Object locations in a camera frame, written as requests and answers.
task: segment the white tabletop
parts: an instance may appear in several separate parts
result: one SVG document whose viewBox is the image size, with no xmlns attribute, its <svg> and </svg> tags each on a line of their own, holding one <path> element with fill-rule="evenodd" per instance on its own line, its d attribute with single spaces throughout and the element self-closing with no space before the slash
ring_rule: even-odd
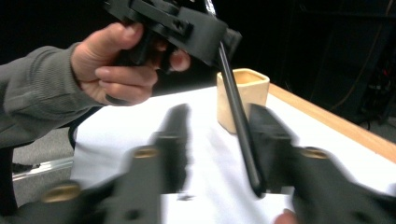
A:
<svg viewBox="0 0 396 224">
<path fill-rule="evenodd" d="M 176 195 L 164 196 L 164 223 L 272 223 L 283 208 L 291 208 L 289 196 L 269 194 L 258 200 L 251 192 L 237 138 L 217 123 L 215 87 L 152 97 L 132 107 L 101 109 L 78 127 L 71 178 L 88 188 L 123 172 L 128 165 L 124 153 L 147 145 L 167 110 L 180 104 L 188 104 L 191 110 L 184 191 L 193 199 L 184 202 Z M 394 192 L 395 163 L 271 94 L 267 107 L 295 133 L 296 146 L 328 150 L 352 181 Z"/>
</svg>

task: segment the gray sleeve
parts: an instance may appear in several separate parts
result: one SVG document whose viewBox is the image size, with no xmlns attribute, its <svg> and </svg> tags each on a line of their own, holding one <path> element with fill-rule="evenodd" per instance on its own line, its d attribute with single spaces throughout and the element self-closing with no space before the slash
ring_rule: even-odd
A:
<svg viewBox="0 0 396 224">
<path fill-rule="evenodd" d="M 0 66 L 0 148 L 34 141 L 100 105 L 74 80 L 73 49 L 44 47 Z"/>
</svg>

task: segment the human hand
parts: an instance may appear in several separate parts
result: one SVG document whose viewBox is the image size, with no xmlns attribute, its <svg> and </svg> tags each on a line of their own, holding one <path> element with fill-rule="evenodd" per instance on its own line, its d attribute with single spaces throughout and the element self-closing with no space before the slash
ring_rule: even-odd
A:
<svg viewBox="0 0 396 224">
<path fill-rule="evenodd" d="M 97 31 L 81 42 L 71 56 L 71 65 L 76 81 L 85 93 L 95 101 L 112 105 L 106 95 L 136 105 L 146 101 L 152 87 L 157 82 L 160 51 L 142 66 L 112 66 L 122 49 L 132 49 L 138 44 L 143 34 L 143 25 L 134 23 L 123 26 L 113 23 Z M 186 70 L 191 63 L 190 56 L 178 50 L 170 57 L 170 64 L 175 71 Z"/>
<path fill-rule="evenodd" d="M 297 218 L 289 209 L 285 209 L 283 214 L 275 219 L 274 224 L 297 224 Z"/>
</svg>

